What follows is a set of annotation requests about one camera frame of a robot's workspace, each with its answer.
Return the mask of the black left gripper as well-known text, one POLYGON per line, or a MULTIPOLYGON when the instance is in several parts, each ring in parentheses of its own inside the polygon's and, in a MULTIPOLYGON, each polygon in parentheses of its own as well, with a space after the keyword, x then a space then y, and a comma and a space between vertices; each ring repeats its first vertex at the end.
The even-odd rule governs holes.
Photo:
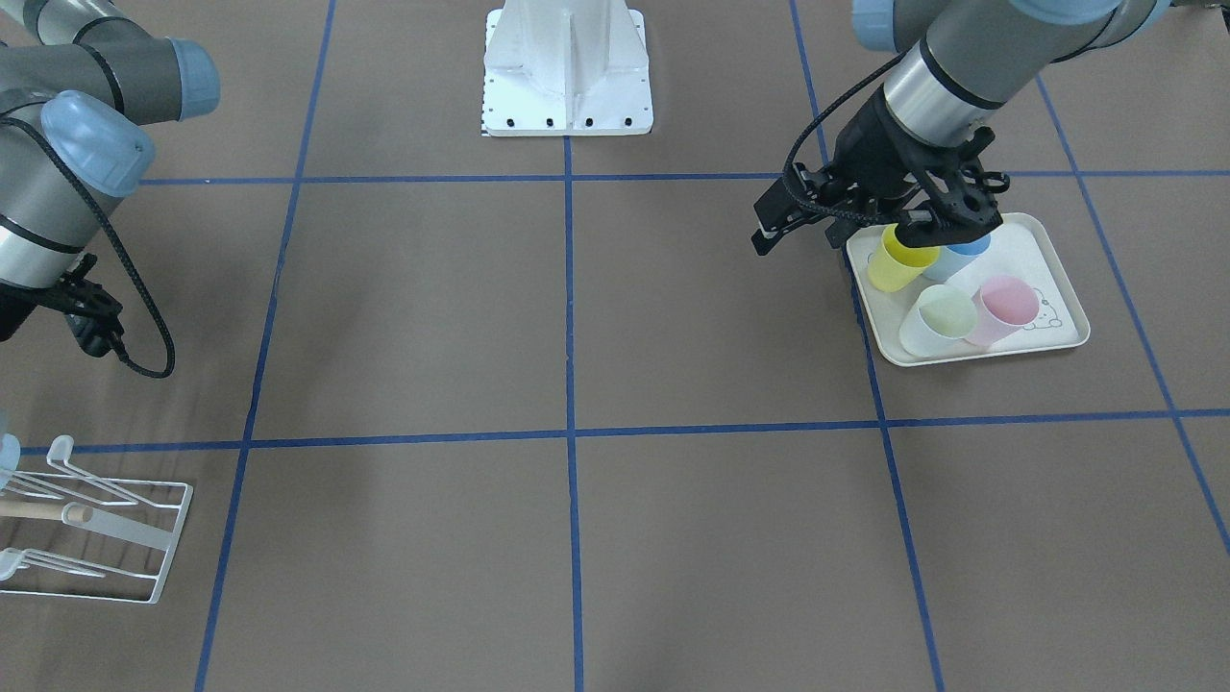
POLYGON ((1009 189, 1010 177, 980 161, 996 140, 993 128, 975 127, 954 146, 922 143, 895 122, 878 90, 836 136, 830 162, 811 170, 797 161, 800 147, 835 109, 830 104, 804 127, 777 179, 752 206, 756 254, 819 222, 829 222, 824 234, 834 250, 875 225, 895 224, 904 248, 972 242, 1002 225, 998 194, 1009 189))

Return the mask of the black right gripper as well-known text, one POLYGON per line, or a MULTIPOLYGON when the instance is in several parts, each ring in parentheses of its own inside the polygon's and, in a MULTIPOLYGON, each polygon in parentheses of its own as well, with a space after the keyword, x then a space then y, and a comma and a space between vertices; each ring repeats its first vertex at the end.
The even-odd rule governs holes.
POLYGON ((87 278, 97 256, 82 258, 62 273, 50 286, 26 288, 1 284, 1 340, 10 340, 34 309, 49 309, 64 315, 79 349, 92 358, 119 352, 124 329, 122 304, 87 278))

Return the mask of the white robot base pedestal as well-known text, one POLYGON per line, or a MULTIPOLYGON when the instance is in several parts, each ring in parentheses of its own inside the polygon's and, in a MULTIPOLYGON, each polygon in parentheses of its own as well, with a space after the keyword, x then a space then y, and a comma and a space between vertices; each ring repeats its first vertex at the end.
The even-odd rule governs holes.
POLYGON ((483 22, 483 136, 641 136, 654 108, 643 14, 506 1, 483 22))

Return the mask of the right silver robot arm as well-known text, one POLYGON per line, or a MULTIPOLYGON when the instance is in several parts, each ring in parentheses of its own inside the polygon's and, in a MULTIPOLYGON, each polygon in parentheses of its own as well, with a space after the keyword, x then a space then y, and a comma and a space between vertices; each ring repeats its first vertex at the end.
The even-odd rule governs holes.
POLYGON ((81 352, 133 366, 122 304, 89 280, 89 242, 102 234, 165 349, 165 366, 141 374, 166 379, 173 338, 111 215, 157 156, 146 127, 216 109, 216 64, 199 43, 149 34, 111 1, 5 1, 2 14, 34 37, 2 48, 2 337, 49 309, 81 352))

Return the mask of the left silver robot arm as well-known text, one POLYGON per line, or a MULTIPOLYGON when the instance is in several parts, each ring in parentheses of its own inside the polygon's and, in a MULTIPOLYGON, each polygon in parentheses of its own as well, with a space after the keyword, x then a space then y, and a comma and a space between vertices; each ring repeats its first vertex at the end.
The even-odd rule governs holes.
POLYGON ((871 91, 825 166, 797 161, 824 118, 800 133, 755 203, 756 254, 819 222, 836 250, 873 225, 895 227, 907 248, 967 245, 993 232, 1010 179, 982 163, 996 139, 989 119, 1046 66, 1141 34, 1166 9, 1166 1, 852 2, 860 43, 891 58, 824 109, 831 116, 871 91))

